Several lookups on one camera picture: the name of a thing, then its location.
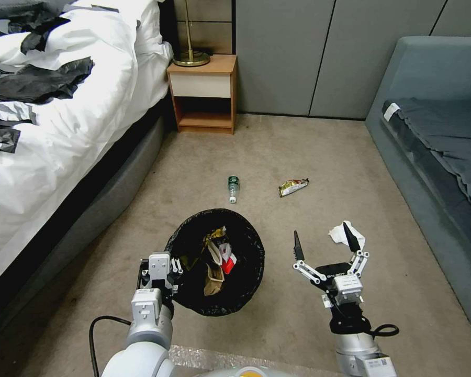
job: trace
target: crumpled tissue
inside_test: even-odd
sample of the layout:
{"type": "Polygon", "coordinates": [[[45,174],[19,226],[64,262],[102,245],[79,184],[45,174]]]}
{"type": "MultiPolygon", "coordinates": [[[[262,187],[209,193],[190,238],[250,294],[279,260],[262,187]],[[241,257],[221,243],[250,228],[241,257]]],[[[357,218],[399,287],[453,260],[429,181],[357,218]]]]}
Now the crumpled tissue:
{"type": "Polygon", "coordinates": [[[344,245],[349,246],[349,243],[347,241],[347,236],[345,235],[344,232],[344,223],[347,224],[349,229],[351,230],[352,234],[356,236],[357,242],[359,242],[361,251],[363,251],[363,248],[365,247],[365,236],[363,236],[361,233],[359,233],[356,228],[354,228],[351,224],[350,221],[344,220],[342,224],[334,227],[331,231],[328,232],[328,235],[331,237],[333,242],[335,243],[343,243],[344,245]]]}

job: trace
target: nightstand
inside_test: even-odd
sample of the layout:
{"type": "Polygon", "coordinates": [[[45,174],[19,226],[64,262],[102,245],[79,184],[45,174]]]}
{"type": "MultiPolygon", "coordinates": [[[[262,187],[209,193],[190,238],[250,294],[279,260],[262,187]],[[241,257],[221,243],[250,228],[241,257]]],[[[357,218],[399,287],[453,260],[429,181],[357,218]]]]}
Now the nightstand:
{"type": "Polygon", "coordinates": [[[178,132],[234,133],[235,55],[213,55],[206,65],[167,69],[178,132]]]}

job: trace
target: black cable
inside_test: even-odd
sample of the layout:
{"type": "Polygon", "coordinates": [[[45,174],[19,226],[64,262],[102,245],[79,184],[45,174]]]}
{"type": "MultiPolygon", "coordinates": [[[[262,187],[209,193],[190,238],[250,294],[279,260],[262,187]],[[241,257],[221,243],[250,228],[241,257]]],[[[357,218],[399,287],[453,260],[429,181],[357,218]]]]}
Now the black cable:
{"type": "Polygon", "coordinates": [[[96,324],[96,322],[102,319],[110,319],[115,322],[120,322],[124,325],[131,325],[130,321],[114,316],[99,316],[97,318],[94,318],[94,320],[91,322],[91,325],[89,326],[89,350],[91,352],[91,364],[93,365],[94,377],[99,377],[98,363],[96,361],[96,350],[94,349],[94,325],[96,324]]]}
{"type": "Polygon", "coordinates": [[[375,337],[377,337],[377,336],[390,337],[390,336],[398,335],[399,334],[399,328],[398,328],[398,326],[393,325],[393,324],[384,324],[384,325],[380,325],[375,330],[373,330],[373,331],[370,330],[370,331],[367,331],[366,333],[368,335],[371,335],[373,339],[375,339],[375,337]],[[391,328],[392,331],[382,331],[386,328],[391,328]]]}

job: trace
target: snack wrapper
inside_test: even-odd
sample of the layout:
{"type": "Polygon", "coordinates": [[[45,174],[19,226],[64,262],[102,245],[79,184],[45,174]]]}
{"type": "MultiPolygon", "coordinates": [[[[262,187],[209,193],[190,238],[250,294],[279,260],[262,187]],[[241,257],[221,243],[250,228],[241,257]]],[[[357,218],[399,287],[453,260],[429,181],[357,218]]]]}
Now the snack wrapper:
{"type": "Polygon", "coordinates": [[[302,180],[289,180],[279,186],[279,196],[283,197],[294,193],[297,190],[303,189],[309,184],[309,179],[305,178],[302,180]]]}

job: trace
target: beige carpet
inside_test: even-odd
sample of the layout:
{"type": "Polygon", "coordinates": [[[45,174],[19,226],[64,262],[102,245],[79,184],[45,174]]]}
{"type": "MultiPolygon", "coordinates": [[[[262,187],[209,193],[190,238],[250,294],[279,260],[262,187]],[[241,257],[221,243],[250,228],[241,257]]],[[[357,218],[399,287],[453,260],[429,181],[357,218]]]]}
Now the beige carpet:
{"type": "MultiPolygon", "coordinates": [[[[91,320],[129,318],[139,259],[163,250],[188,216],[214,207],[236,210],[259,232],[264,278],[253,300],[227,317],[201,317],[177,305],[173,344],[336,371],[329,312],[320,292],[291,267],[293,231],[310,264],[346,261],[350,253],[333,244],[328,230],[348,219],[371,253],[364,313],[374,326],[401,329],[379,340],[399,376],[471,376],[471,326],[364,124],[258,115],[240,116],[234,136],[168,135],[126,212],[2,334],[0,376],[91,375],[91,320]],[[241,182],[236,205],[227,197],[232,174],[241,182]],[[310,185],[279,198],[277,186],[290,178],[310,178],[310,185]]],[[[126,331],[98,324],[101,370],[126,331]]]]}

